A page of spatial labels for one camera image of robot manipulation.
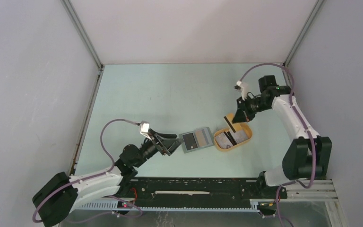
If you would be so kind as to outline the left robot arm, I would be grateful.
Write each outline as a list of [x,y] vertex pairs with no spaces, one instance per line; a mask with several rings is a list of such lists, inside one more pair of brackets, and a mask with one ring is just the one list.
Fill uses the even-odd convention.
[[148,135],[140,146],[126,145],[119,158],[103,170],[86,175],[68,176],[65,172],[54,175],[32,198],[36,208],[33,221],[52,227],[93,200],[116,194],[127,196],[138,167],[156,153],[170,156],[183,143],[175,134],[149,130]]

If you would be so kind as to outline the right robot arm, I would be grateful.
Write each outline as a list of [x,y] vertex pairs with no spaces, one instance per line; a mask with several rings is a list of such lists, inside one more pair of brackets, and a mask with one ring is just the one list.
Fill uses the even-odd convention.
[[260,94],[250,96],[248,85],[237,81],[235,89],[241,92],[233,123],[249,122],[257,113],[273,110],[289,136],[291,144],[284,154],[281,164],[263,172],[263,180],[256,184],[256,192],[267,198],[275,191],[275,186],[300,179],[309,179],[306,188],[317,178],[327,174],[332,142],[322,137],[310,126],[300,110],[290,86],[276,83],[273,75],[259,79]]

